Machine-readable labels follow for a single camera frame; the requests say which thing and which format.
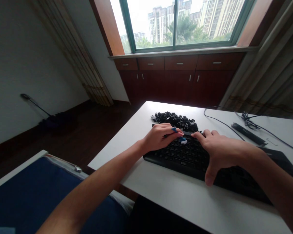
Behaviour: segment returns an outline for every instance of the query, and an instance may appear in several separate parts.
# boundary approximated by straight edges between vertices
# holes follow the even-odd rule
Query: desk
[[[215,129],[221,135],[239,139],[224,124],[205,117],[203,108],[147,101],[88,166],[97,170],[137,140],[142,139],[152,128],[153,121],[150,116],[155,112],[166,111],[195,119],[199,130]],[[241,118],[233,112],[207,110],[206,114],[228,125],[235,122],[244,126]],[[293,120],[260,116],[253,121],[293,146]],[[277,144],[278,146],[275,146],[268,142],[266,147],[282,151],[293,164],[293,149],[265,131],[251,132],[264,140],[269,138]],[[144,161],[143,158],[137,161],[121,183],[214,234],[291,233],[274,207],[217,186],[207,187],[203,181]]]

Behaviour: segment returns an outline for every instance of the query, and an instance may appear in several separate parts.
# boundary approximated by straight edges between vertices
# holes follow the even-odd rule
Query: keyboard
[[[172,169],[185,175],[203,180],[209,164],[209,154],[191,133],[184,132],[187,144],[174,140],[167,147],[151,151],[144,160]],[[293,165],[280,151],[262,148],[267,155],[293,177]],[[214,185],[271,204],[264,191],[253,177],[243,168],[235,166],[220,169]]]

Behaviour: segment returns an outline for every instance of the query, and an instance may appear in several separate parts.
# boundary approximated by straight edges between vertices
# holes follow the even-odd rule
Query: wooden cabinet
[[[189,92],[189,105],[211,107],[219,105],[235,71],[196,71]]]
[[[129,101],[206,108],[221,102],[244,53],[116,59]]]
[[[139,71],[119,71],[129,101],[134,106],[144,103],[144,89]]]
[[[166,103],[189,105],[188,96],[191,91],[194,73],[193,70],[165,71],[162,92],[164,93]]]

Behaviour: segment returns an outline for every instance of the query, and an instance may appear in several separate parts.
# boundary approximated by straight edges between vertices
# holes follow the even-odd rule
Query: hand
[[[176,128],[176,130],[178,133],[172,130],[170,123],[154,125],[151,131],[141,140],[144,153],[164,148],[176,138],[184,135],[179,128]]]
[[[248,157],[261,154],[263,151],[245,141],[221,136],[216,130],[204,130],[204,135],[199,132],[191,134],[196,137],[203,148],[209,153],[209,165],[205,173],[205,183],[212,186],[218,171],[221,168],[242,166]]]

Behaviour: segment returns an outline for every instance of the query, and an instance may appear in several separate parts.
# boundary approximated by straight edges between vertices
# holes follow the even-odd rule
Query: green window frame
[[[132,53],[135,54],[135,53],[148,53],[148,52],[160,52],[160,51],[172,51],[172,50],[199,49],[199,48],[207,48],[207,47],[234,46],[237,43],[237,40],[242,32],[242,29],[252,9],[254,1],[255,0],[244,1],[244,4],[241,8],[241,12],[238,16],[237,22],[232,31],[230,40],[218,41],[218,42],[204,42],[204,43],[187,44],[187,45],[176,45],[176,29],[177,29],[177,23],[178,23],[178,14],[176,14],[176,12],[177,12],[178,0],[175,0],[174,1],[174,22],[175,23],[174,23],[174,33],[173,33],[173,45],[143,48],[143,49],[136,48],[127,0],[119,0],[119,3],[120,3],[121,11],[123,14],[128,42],[129,42]]]

